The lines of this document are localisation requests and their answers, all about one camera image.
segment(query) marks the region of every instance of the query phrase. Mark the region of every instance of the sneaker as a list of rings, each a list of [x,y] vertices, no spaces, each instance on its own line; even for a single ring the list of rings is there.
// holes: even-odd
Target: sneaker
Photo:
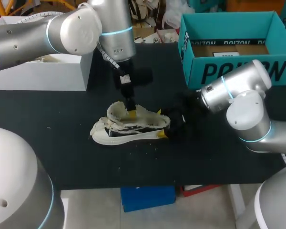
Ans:
[[[113,103],[94,124],[90,135],[102,145],[120,145],[134,140],[163,138],[163,131],[170,126],[170,118],[136,106],[136,117],[130,117],[123,102]]]

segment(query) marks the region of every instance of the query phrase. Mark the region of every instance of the white floor tile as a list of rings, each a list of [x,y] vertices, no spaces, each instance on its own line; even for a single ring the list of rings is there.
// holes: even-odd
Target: white floor tile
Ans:
[[[226,187],[218,187],[176,203],[124,213],[121,229],[235,229],[235,220]]]
[[[120,189],[86,189],[61,192],[68,198],[65,229],[119,229]]]

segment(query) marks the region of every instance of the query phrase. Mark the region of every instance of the black table surface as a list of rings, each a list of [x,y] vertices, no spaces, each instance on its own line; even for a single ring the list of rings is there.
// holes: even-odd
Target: black table surface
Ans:
[[[138,45],[134,66],[153,70],[153,82],[135,88],[149,110],[168,107],[186,88],[176,44]],[[191,141],[98,145],[90,129],[123,100],[111,77],[96,52],[88,92],[0,91],[0,127],[32,146],[58,189],[261,183],[285,166],[280,154],[247,150],[224,112],[199,121],[200,137]],[[286,86],[270,89],[266,106],[272,119],[286,121]]]

